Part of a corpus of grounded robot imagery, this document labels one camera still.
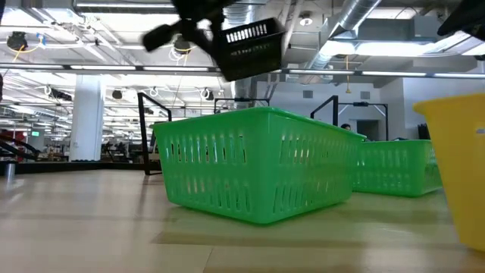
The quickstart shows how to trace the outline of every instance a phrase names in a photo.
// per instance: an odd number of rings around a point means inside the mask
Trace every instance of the black railing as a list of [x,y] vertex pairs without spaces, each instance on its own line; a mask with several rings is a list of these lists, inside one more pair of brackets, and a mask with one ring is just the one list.
[[315,117],[315,113],[320,111],[325,105],[333,102],[332,123],[339,126],[339,105],[351,105],[355,107],[383,106],[384,116],[386,118],[386,140],[389,140],[389,106],[386,103],[368,103],[368,102],[339,102],[339,96],[331,96],[328,100],[318,106],[311,114],[310,118]]
[[138,112],[139,112],[139,125],[142,131],[142,154],[143,154],[143,165],[145,170],[145,175],[153,175],[150,168],[150,157],[149,157],[149,145],[148,138],[146,136],[146,122],[145,122],[145,104],[143,99],[148,99],[154,105],[164,109],[167,112],[168,121],[172,121],[172,111],[161,105],[159,102],[147,96],[145,93],[138,93]]
[[219,101],[234,101],[234,102],[266,102],[268,106],[270,105],[270,99],[247,99],[247,98],[235,98],[235,99],[215,99],[214,100],[214,114],[220,112],[217,109],[217,102]]

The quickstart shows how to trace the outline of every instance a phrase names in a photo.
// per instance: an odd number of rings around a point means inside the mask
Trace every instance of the white wall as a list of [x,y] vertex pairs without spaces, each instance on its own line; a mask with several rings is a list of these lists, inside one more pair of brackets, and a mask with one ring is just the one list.
[[[263,98],[266,93],[267,83],[258,83],[258,98]],[[352,83],[350,84],[352,93],[346,93],[347,85],[340,84],[312,84],[302,85],[299,83],[279,83],[271,99],[271,106],[294,112],[299,115],[310,116],[320,104],[333,95],[339,96],[339,102],[361,102],[361,91],[370,91],[371,99],[366,102],[379,103],[380,92],[371,83]],[[312,90],[313,99],[303,99],[303,90]],[[321,109],[315,119],[332,124],[332,105],[327,105]],[[339,125],[347,123],[356,129],[357,120],[381,120],[383,116],[374,108],[360,108],[349,106],[340,116]]]
[[[405,107],[404,107],[404,84],[399,78],[380,89],[380,102],[387,103],[389,107],[389,139],[406,137],[405,132]],[[383,140],[385,126],[380,126],[380,135]]]
[[[483,68],[481,67],[482,65],[484,65],[483,62],[479,63],[479,67],[469,71],[468,73],[483,73]],[[404,115],[406,137],[410,139],[417,139],[417,126],[419,124],[426,123],[423,115],[420,115],[412,110],[412,106],[416,102],[447,96],[458,96],[483,92],[485,92],[485,82],[483,80],[404,79]]]

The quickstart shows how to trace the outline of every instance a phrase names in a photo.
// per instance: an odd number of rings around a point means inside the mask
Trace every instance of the yellow basket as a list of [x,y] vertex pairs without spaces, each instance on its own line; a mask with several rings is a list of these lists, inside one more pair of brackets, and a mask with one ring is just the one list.
[[426,116],[460,241],[485,251],[485,93],[415,104]]

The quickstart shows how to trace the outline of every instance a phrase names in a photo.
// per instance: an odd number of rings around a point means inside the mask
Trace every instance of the ceiling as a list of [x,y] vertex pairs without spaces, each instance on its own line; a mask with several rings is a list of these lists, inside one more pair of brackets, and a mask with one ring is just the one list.
[[[265,5],[256,5],[256,17],[278,17],[283,9],[284,0],[264,1]],[[453,1],[416,1],[416,0],[385,0],[372,12],[369,18],[409,19],[417,12],[434,7],[439,3],[438,10],[452,7],[459,0]],[[291,36],[291,49],[284,56],[285,64],[303,64],[313,58],[318,51],[318,36],[324,18],[340,12],[343,1],[308,0],[302,6],[302,11],[311,11],[313,23],[309,26],[296,24]],[[27,64],[109,64],[109,65],[170,65],[170,66],[202,66],[212,67],[211,58],[199,48],[193,48],[186,57],[174,57],[172,45],[167,45],[155,52],[147,53],[140,45],[144,33],[160,24],[172,24],[178,20],[176,14],[120,14],[120,13],[82,13],[77,14],[71,8],[29,9],[22,7],[7,7],[2,25],[0,26],[0,62]],[[208,22],[202,21],[199,27],[207,29]],[[28,48],[17,57],[6,45],[12,31],[27,33]],[[414,58],[369,57],[350,55],[349,69],[382,70],[397,69],[406,66]],[[333,58],[330,62],[336,69],[346,69],[345,59]],[[3,102],[58,103],[46,95],[46,86],[56,88],[75,96],[76,75],[67,73],[33,73],[26,71],[3,71],[5,75]],[[135,137],[139,136],[137,125],[137,108],[127,107],[136,104],[136,93],[145,92],[163,105],[187,106],[190,110],[174,112],[178,118],[198,115],[209,115],[213,102],[202,98],[201,90],[211,90],[215,98],[231,98],[233,92],[229,83],[219,77],[177,76],[177,75],[102,75],[106,84],[106,104],[110,105],[105,112],[106,121],[116,121],[125,124]],[[376,83],[376,77],[353,77],[352,82]],[[347,77],[334,77],[333,83],[346,82]],[[123,92],[123,99],[113,99],[114,90]],[[29,106],[34,114],[24,108],[3,108],[2,120],[15,117],[37,118],[40,124],[51,130],[55,139],[68,137],[66,127],[70,126],[72,106]],[[148,115],[149,124],[163,120],[163,113],[155,112]],[[12,128],[36,126],[33,121],[25,124],[2,122],[0,127]],[[61,124],[65,133],[56,133],[56,127]],[[105,124],[105,135],[113,135],[113,130]]]

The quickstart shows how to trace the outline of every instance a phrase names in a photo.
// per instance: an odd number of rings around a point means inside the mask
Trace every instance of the doorway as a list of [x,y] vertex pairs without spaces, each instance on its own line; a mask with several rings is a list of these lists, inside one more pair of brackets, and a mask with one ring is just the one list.
[[357,121],[357,133],[365,135],[369,140],[379,140],[379,121]]

